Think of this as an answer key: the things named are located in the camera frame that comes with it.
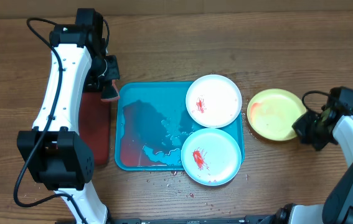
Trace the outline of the green and orange sponge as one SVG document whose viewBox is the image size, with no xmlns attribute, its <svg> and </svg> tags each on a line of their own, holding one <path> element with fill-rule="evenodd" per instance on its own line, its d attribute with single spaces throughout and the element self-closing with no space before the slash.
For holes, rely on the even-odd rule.
<svg viewBox="0 0 353 224">
<path fill-rule="evenodd" d="M 119 99 L 120 94 L 116 87 L 115 80 L 105 83 L 101 92 L 101 101 L 111 102 L 118 101 Z"/>
</svg>

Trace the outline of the yellow-green rimmed plate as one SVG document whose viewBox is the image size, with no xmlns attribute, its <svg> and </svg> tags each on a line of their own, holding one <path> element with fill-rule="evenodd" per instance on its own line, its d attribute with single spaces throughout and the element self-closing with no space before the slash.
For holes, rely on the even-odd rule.
<svg viewBox="0 0 353 224">
<path fill-rule="evenodd" d="M 306 108 L 295 94 L 279 88 L 257 93 L 247 106 L 247 118 L 252 129 L 272 141 L 295 138 L 292 125 L 305 112 Z"/>
</svg>

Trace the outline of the white plate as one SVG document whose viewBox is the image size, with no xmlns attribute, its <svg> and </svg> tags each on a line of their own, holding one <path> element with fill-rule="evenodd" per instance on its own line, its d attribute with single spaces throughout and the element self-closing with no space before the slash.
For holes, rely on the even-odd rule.
<svg viewBox="0 0 353 224">
<path fill-rule="evenodd" d="M 222 128 L 236 120 L 242 109 L 242 94 L 231 79 L 205 75 L 195 80 L 186 93 L 190 117 L 206 128 Z"/>
</svg>

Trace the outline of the light blue rimmed plate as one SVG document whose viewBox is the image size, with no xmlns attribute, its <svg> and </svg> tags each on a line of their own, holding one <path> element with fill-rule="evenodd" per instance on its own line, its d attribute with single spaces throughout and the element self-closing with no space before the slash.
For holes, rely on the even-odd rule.
<svg viewBox="0 0 353 224">
<path fill-rule="evenodd" d="M 221 129 L 204 128 L 185 140 L 181 162 L 192 180 L 215 187 L 227 184 L 237 175 L 243 154 L 231 135 Z"/>
</svg>

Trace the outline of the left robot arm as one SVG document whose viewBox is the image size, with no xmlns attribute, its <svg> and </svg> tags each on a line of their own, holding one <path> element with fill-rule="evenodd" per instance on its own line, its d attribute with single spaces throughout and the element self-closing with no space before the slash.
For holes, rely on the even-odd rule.
<svg viewBox="0 0 353 224">
<path fill-rule="evenodd" d="M 115 86 L 120 71 L 107 51 L 109 39 L 107 21 L 93 8 L 78 9 L 73 24 L 54 23 L 44 41 L 52 62 L 42 107 L 31 130 L 17 136 L 21 174 L 29 172 L 53 198 L 61 198 L 75 223 L 112 222 L 93 186 L 93 152 L 78 127 L 84 92 L 99 92 L 103 101 L 120 97 Z"/>
</svg>

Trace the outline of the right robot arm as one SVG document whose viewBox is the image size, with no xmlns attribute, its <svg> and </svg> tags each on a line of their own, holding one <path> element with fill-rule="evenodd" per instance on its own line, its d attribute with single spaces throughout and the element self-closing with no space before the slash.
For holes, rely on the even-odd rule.
<svg viewBox="0 0 353 224">
<path fill-rule="evenodd" d="M 326 96 L 321 113 L 308 109 L 292 127 L 303 144 L 317 151 L 329 143 L 340 146 L 348 169 L 323 204 L 289 203 L 263 223 L 353 224 L 353 89 L 335 87 Z"/>
</svg>

